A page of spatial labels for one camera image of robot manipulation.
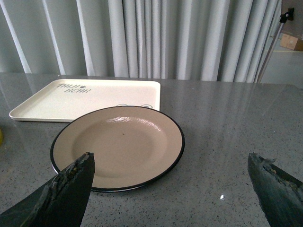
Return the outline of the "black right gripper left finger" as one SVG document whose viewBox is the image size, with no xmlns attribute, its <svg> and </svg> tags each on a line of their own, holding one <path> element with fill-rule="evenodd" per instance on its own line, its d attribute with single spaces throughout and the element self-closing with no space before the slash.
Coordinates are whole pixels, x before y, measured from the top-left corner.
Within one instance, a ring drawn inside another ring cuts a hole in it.
<svg viewBox="0 0 303 227">
<path fill-rule="evenodd" d="M 87 152 L 25 199 L 1 213 L 2 227 L 79 227 L 95 173 Z"/>
</svg>

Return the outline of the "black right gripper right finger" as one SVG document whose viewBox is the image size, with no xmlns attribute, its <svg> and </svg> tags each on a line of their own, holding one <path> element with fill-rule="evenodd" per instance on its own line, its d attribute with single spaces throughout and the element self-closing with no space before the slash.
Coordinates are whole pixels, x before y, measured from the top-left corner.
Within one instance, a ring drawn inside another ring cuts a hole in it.
<svg viewBox="0 0 303 227">
<path fill-rule="evenodd" d="M 259 204 L 272 227 L 303 225 L 303 183 L 256 153 L 248 156 L 248 173 Z"/>
</svg>

